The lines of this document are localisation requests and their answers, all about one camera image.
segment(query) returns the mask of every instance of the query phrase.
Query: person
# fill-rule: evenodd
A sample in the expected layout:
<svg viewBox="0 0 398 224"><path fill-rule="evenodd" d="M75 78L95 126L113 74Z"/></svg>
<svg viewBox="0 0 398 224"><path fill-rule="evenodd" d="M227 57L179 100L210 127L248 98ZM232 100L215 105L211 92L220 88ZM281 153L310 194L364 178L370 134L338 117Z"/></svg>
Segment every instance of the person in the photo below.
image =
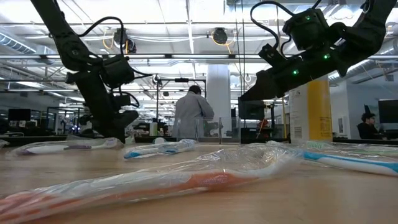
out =
<svg viewBox="0 0 398 224"><path fill-rule="evenodd" d="M374 114L362 114L362 123L357 125L361 139L382 139L379 131L374 127Z"/></svg>
<svg viewBox="0 0 398 224"><path fill-rule="evenodd" d="M203 135L203 125L197 125L198 118L213 119L214 111L201 96L199 86L193 85L188 93L175 104L175 121L172 136L175 138L195 138Z"/></svg>

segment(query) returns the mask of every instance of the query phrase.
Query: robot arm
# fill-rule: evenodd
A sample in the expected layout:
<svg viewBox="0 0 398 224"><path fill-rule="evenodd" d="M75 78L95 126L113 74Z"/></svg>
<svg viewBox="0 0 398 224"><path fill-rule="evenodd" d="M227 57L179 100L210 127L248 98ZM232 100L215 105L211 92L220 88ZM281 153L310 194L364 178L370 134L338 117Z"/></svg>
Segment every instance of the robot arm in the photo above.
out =
<svg viewBox="0 0 398 224"><path fill-rule="evenodd" d="M31 0L37 12L49 29L59 52L63 65L76 73L69 73L67 83L76 83L81 95L89 107L94 129L105 137L116 137L124 142L124 128L137 117L137 111L119 113L122 106L131 105L130 96L114 96L105 87L119 88L122 84L134 80L134 70L128 64L128 58L121 54L113 58L102 59L88 50L80 40L100 22L116 17L105 17L93 24L84 34L76 34L66 22L56 0Z"/></svg>
<svg viewBox="0 0 398 224"><path fill-rule="evenodd" d="M286 58L277 51L278 45L263 46L260 57L272 68L257 73L256 84L249 89L241 100L265 100L282 97L285 92L306 84L337 70L345 76L350 66L367 59L381 48L386 34L386 20L396 5L396 0L367 0L362 5L363 13L353 27L346 27L337 22L329 26L322 11L315 9L320 1L298 14L293 14L286 21L283 31L290 36L301 54ZM262 4L276 4L274 1L263 1ZM258 26L277 36L272 30L252 21ZM343 39L342 44L335 45Z"/></svg>

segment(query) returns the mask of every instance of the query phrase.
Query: computer monitor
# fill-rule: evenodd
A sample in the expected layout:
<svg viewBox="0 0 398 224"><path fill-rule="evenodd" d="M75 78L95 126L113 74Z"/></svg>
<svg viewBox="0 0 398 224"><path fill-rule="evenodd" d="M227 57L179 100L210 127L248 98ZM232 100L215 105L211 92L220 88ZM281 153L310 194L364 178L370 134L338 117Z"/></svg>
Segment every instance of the computer monitor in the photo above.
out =
<svg viewBox="0 0 398 224"><path fill-rule="evenodd" d="M398 100L379 100L380 123L398 123Z"/></svg>
<svg viewBox="0 0 398 224"><path fill-rule="evenodd" d="M264 119L264 102L262 100L241 101L238 98L239 117L241 119Z"/></svg>
<svg viewBox="0 0 398 224"><path fill-rule="evenodd" d="M30 109L8 109L9 121L30 121Z"/></svg>

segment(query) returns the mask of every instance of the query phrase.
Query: clear plastic wrapper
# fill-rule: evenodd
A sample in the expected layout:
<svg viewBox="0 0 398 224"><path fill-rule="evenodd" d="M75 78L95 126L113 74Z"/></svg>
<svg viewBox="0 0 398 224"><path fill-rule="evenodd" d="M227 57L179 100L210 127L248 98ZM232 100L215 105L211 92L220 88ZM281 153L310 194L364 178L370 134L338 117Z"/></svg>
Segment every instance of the clear plastic wrapper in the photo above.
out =
<svg viewBox="0 0 398 224"><path fill-rule="evenodd" d="M313 165L398 177L398 148L394 146L305 141L294 147L303 149L304 159Z"/></svg>
<svg viewBox="0 0 398 224"><path fill-rule="evenodd" d="M116 138L82 139L72 141L36 142L18 147L10 152L13 156L29 156L77 150L120 149L123 143Z"/></svg>
<svg viewBox="0 0 398 224"><path fill-rule="evenodd" d="M132 159L139 157L154 156L159 154L171 155L195 149L197 142L191 139L183 139L179 142L164 142L145 146L125 147L124 158Z"/></svg>
<svg viewBox="0 0 398 224"><path fill-rule="evenodd" d="M7 146L8 144L9 142L0 139L0 149L2 149L4 146Z"/></svg>
<svg viewBox="0 0 398 224"><path fill-rule="evenodd" d="M223 149L171 166L42 187L0 200L0 223L20 223L115 202L184 195L279 177L302 161L301 151L255 144Z"/></svg>

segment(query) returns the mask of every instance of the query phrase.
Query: wooden table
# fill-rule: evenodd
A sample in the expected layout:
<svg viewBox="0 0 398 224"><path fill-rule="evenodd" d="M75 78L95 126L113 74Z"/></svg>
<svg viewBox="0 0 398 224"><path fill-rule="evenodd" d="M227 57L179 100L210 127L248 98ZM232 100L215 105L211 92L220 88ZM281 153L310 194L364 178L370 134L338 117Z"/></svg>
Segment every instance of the wooden table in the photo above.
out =
<svg viewBox="0 0 398 224"><path fill-rule="evenodd" d="M3 149L0 194L164 166L220 148L200 146L194 152L134 162L125 162L122 151L112 150L10 159ZM301 165L287 177L222 192L108 205L31 223L397 223L397 209L397 178Z"/></svg>

